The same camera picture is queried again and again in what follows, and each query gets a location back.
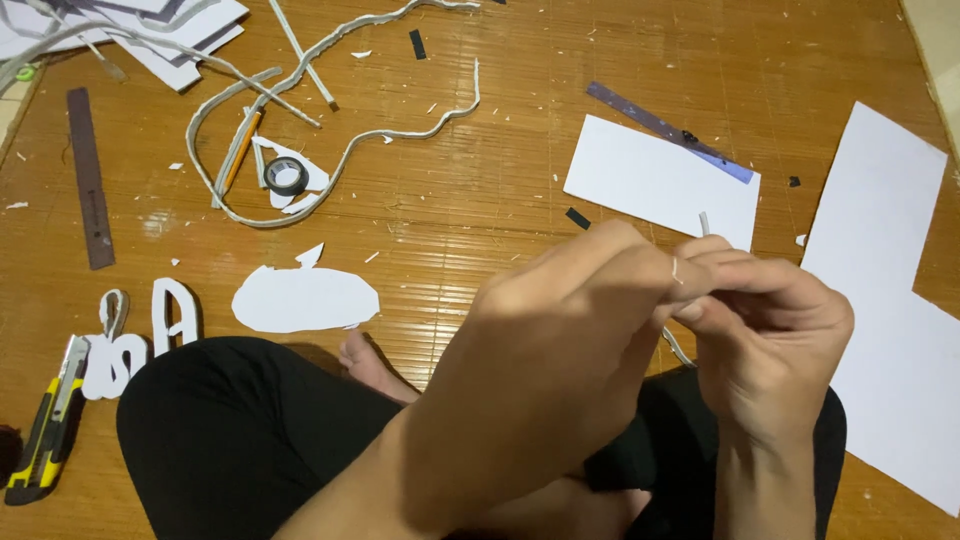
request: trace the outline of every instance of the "black electrical tape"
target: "black electrical tape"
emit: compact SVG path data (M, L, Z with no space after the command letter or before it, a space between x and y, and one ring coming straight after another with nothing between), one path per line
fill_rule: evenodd
M288 185L277 184L276 175L286 169L297 170L297 181ZM306 172L306 167L303 166L303 163L300 163L300 160L280 157L267 163L267 166L263 168L263 182L277 195L296 197L306 191L306 185L310 182L310 175Z
M582 213L573 209L573 207L570 207L570 209L566 211L566 217L570 218L573 223L576 223L583 228L584 231L590 228L590 220L586 219Z
M417 55L417 60L425 59L426 50L423 49L423 39L420 39L420 30L411 30L410 40L414 43L414 54Z

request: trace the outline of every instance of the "wooden floor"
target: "wooden floor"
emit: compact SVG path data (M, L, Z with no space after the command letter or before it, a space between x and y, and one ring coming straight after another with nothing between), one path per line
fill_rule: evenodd
M296 64L262 0L244 0L247 32L220 51L248 74ZM300 42L394 0L283 3ZM0 169L0 424L27 427L71 333L101 330L98 302L119 287L132 298L128 332L150 335L153 280L172 277L200 299L204 334L251 334L230 311L234 291L261 264L326 242L322 265L354 272L380 294L368 331L418 387L466 314L477 286L580 230L573 206L596 222L617 212L563 194L584 115L633 121L586 96L599 81L762 173L754 249L799 261L837 142L860 100L947 150L924 69L896 0L482 0L470 15L419 8L366 27L319 60L337 97L332 112L308 79L285 97L323 115L314 130L270 105L260 133L327 171L366 130L423 130L472 100L480 60L479 109L428 140L369 141L353 154L329 199L289 228L257 231L211 209L189 163L183 132L197 106L231 79L209 68L178 95L116 46L104 53L129 75L115 83L82 52L50 62ZM428 60L416 61L408 32L419 28ZM373 50L357 60L350 52ZM89 88L116 248L114 266L87 269L64 94ZM216 171L250 92L217 109L200 130L201 158ZM434 104L432 113L427 110ZM26 160L16 157L19 152ZM960 315L960 185L948 172L916 290ZM275 217L247 159L228 200L251 217ZM560 179L554 181L554 175ZM788 187L798 176L799 187ZM634 220L663 249L681 234ZM380 255L365 263L374 252ZM180 259L174 267L171 258ZM271 335L335 351L343 331ZM682 342L692 349L686 334ZM903 369L915 369L911 358ZM664 345L653 371L677 365ZM0 537L138 539L152 536L117 445L116 403L88 404L57 492L25 507L0 506ZM852 456L830 536L960 536L960 524Z

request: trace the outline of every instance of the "hand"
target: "hand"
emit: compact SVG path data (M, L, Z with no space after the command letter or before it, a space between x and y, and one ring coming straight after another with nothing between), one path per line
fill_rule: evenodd
M707 265L718 289L674 318L697 336L704 401L724 426L779 450L809 446L853 332L847 298L786 260L761 260L711 235L677 257Z
M715 285L617 221L491 279L400 413L408 519L456 527L582 463L636 413L669 315L655 307Z

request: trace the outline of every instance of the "pencil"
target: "pencil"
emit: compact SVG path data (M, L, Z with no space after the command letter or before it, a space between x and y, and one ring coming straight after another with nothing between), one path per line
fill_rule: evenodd
M243 135L243 140L240 141L240 148L237 149L237 155L233 158L233 165L230 166L230 170L227 173L227 180L224 182L224 195L230 191L233 180L237 177L237 171L240 170L240 163L243 162L243 157L247 154L247 149L250 148L250 140L253 138L253 132L255 132L256 127L260 125L260 118L262 117L263 108L259 107L253 112L253 120L250 126L247 127L247 132Z

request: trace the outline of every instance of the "ruler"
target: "ruler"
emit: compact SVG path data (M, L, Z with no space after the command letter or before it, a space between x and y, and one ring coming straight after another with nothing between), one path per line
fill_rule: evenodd
M643 109L639 105L631 102L623 96L618 95L616 92L607 88L606 86L601 85L600 83L595 81L590 83L590 85L587 86L587 94L599 99L614 109L623 112L627 116L630 116L641 126L647 128L657 135L660 135L666 140L669 140L676 145L683 146L698 158L705 160L709 164L717 167L744 184L749 184L750 179L754 176L754 171L737 165L720 152L701 142L701 140L691 132L687 130L678 130L677 128L661 120L652 112Z
M70 113L70 141L73 144L73 163L77 170L77 190L80 193L80 213L84 219L86 257L90 270L110 266L113 258L113 239L100 177L100 159L97 141L93 136L93 117L86 88L74 88L66 93L66 108Z

